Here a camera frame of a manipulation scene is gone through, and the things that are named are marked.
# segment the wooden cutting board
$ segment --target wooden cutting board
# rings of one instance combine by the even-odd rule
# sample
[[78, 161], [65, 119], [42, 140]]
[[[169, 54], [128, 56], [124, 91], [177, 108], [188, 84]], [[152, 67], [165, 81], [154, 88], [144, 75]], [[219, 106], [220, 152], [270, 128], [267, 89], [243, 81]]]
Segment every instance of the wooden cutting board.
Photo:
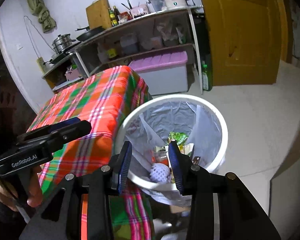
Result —
[[86, 8], [90, 29], [99, 26], [105, 29], [111, 28], [111, 19], [108, 11], [108, 0], [98, 0]]

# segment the wooden door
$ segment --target wooden door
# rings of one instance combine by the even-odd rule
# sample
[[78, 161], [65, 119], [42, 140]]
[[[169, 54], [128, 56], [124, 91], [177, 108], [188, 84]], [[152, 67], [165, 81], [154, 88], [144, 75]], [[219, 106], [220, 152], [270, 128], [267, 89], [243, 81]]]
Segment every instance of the wooden door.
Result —
[[213, 85], [273, 84], [281, 53], [277, 0], [202, 0]]

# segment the stainless steel pot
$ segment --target stainless steel pot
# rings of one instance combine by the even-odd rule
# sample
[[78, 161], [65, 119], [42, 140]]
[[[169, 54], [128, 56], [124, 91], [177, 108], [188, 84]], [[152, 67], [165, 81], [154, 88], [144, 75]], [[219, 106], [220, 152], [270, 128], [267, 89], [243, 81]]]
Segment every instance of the stainless steel pot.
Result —
[[70, 38], [70, 33], [69, 34], [64, 34], [64, 35], [58, 35], [58, 38], [56, 38], [53, 43], [53, 49], [54, 51], [59, 54], [62, 53], [66, 48], [72, 45], [72, 42], [76, 40], [72, 40]]

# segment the plaid cloth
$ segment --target plaid cloth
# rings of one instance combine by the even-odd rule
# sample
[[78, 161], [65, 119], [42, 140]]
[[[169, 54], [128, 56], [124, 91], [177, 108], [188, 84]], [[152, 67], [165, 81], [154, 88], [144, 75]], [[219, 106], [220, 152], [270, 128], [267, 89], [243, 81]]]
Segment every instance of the plaid cloth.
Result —
[[[82, 176], [108, 163], [113, 142], [123, 120], [149, 100], [144, 80], [127, 66], [100, 72], [55, 95], [39, 112], [29, 130], [72, 117], [88, 120], [91, 133], [66, 144], [42, 165], [39, 175], [46, 196], [68, 173]], [[82, 239], [86, 240], [87, 196], [82, 208]], [[147, 198], [131, 182], [120, 197], [110, 199], [116, 239], [151, 239], [152, 218]]]

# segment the chopsticks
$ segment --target chopsticks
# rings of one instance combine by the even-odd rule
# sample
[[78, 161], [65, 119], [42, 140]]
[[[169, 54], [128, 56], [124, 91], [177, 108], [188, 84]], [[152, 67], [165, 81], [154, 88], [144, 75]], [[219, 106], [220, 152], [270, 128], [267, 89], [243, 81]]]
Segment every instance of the chopsticks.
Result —
[[124, 3], [121, 3], [125, 8], [127, 8], [128, 10], [130, 10], [130, 8], [128, 6], [126, 6]]
[[131, 6], [131, 3], [130, 3], [130, 1], [129, 1], [129, 0], [127, 0], [127, 2], [128, 2], [128, 5], [130, 6], [130, 9], [132, 9], [132, 6]]

